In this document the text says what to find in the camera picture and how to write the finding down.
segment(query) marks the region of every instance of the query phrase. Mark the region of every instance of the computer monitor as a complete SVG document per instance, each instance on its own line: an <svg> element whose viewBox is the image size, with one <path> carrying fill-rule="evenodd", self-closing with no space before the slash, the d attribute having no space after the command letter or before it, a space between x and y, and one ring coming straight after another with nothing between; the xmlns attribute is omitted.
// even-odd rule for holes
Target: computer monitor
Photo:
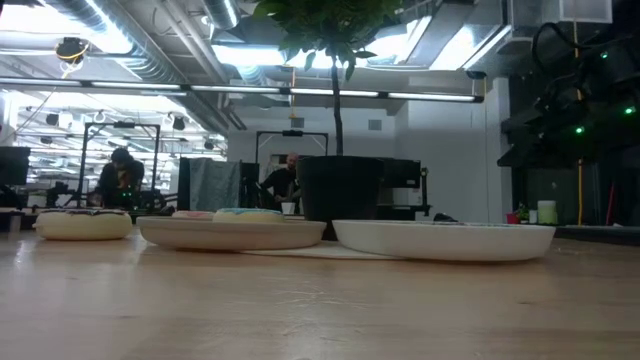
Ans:
<svg viewBox="0 0 640 360"><path fill-rule="evenodd" d="M25 185L29 172L28 147L0 146L0 184Z"/></svg>

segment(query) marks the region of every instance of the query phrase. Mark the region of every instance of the person sitting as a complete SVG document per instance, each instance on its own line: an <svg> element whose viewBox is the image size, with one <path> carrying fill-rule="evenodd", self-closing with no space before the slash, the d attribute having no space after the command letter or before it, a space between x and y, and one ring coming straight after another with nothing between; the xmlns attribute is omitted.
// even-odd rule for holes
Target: person sitting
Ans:
<svg viewBox="0 0 640 360"><path fill-rule="evenodd" d="M273 188L273 196L277 207L274 210L281 210L283 202L295 202L297 204L300 199L300 186L296 180L297 163L298 154L290 153L287 155L287 166L272 172L261 184L263 189Z"/></svg>
<svg viewBox="0 0 640 360"><path fill-rule="evenodd" d="M102 168L96 192L106 208L131 207L134 194L140 192L144 178L144 165L118 148L111 154L111 162Z"/></svg>

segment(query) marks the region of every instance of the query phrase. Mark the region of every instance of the white bowl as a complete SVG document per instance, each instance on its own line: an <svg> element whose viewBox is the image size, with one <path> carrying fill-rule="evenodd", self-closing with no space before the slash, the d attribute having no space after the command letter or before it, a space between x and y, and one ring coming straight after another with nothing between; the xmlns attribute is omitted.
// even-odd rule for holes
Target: white bowl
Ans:
<svg viewBox="0 0 640 360"><path fill-rule="evenodd" d="M175 217L140 217L140 233L161 246L200 250L276 250L313 246L326 224L311 221L283 223L226 223Z"/></svg>
<svg viewBox="0 0 640 360"><path fill-rule="evenodd" d="M338 240L353 250L414 259L516 261L544 256L555 228L413 221L335 220Z"/></svg>

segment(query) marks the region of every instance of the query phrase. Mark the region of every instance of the black plant pot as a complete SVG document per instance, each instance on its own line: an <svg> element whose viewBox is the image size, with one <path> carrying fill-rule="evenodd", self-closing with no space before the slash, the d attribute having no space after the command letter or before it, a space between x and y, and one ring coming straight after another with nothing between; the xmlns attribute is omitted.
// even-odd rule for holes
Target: black plant pot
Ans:
<svg viewBox="0 0 640 360"><path fill-rule="evenodd" d="M325 240L336 240L331 220L374 219L384 163L356 156L318 156L298 162L304 217L327 223Z"/></svg>

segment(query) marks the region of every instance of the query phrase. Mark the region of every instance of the plant stem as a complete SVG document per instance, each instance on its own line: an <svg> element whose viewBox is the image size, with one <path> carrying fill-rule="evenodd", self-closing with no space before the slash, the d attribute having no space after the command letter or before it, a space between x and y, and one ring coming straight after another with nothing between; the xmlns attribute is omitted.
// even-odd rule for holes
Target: plant stem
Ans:
<svg viewBox="0 0 640 360"><path fill-rule="evenodd" d="M342 115L340 113L340 83L338 82L338 66L337 58L331 55L333 66L331 66L331 84L333 85L333 117L336 121L336 155L344 154L343 137L342 137Z"/></svg>

